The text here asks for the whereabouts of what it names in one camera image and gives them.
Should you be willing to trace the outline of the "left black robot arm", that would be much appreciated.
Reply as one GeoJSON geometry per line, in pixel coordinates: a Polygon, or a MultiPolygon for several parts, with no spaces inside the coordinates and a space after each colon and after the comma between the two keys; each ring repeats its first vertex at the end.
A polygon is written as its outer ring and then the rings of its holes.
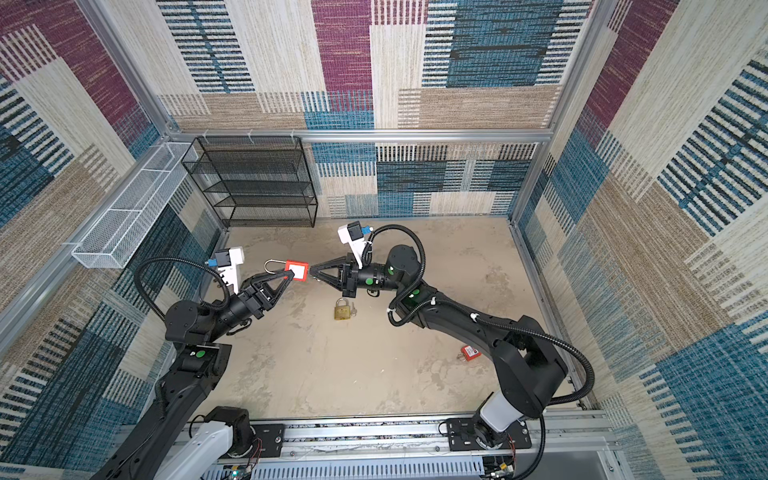
{"type": "Polygon", "coordinates": [[[152,479],[187,420],[220,382],[232,347],[219,339],[274,308],[293,282],[290,270],[262,273],[243,281],[234,294],[212,303],[179,301],[163,321],[177,355],[155,384],[155,399],[95,479],[152,479]]]}

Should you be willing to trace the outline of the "red padlock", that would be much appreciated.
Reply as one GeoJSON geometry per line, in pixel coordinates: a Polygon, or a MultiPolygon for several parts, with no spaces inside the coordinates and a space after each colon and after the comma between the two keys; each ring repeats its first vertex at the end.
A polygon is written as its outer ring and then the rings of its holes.
{"type": "Polygon", "coordinates": [[[267,273],[292,272],[294,281],[305,282],[309,276],[310,264],[294,260],[268,259],[264,262],[267,273]]]}
{"type": "Polygon", "coordinates": [[[463,361],[472,361],[482,356],[482,353],[470,345],[464,345],[461,348],[461,353],[458,355],[458,359],[463,361]]]}

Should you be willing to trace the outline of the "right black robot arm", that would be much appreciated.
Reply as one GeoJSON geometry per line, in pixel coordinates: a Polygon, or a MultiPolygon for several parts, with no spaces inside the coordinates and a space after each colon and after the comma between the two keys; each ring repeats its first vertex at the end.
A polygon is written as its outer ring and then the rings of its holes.
{"type": "Polygon", "coordinates": [[[495,317],[462,305],[417,275],[424,271],[419,252],[393,247],[384,263],[359,261],[348,253],[310,267],[310,274],[353,298],[357,291],[392,291],[396,323],[412,323],[442,332],[478,350],[493,363],[498,389],[476,410],[471,431],[481,447],[496,449],[522,419],[538,419],[555,399],[567,366],[532,317],[495,317]]]}

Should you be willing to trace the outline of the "brass padlock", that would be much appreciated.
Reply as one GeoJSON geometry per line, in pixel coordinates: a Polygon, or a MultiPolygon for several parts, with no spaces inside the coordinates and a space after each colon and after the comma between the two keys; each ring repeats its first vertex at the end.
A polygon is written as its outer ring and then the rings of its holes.
{"type": "Polygon", "coordinates": [[[339,298],[334,306],[333,317],[336,321],[350,320],[356,315],[354,303],[348,298],[339,298]]]}

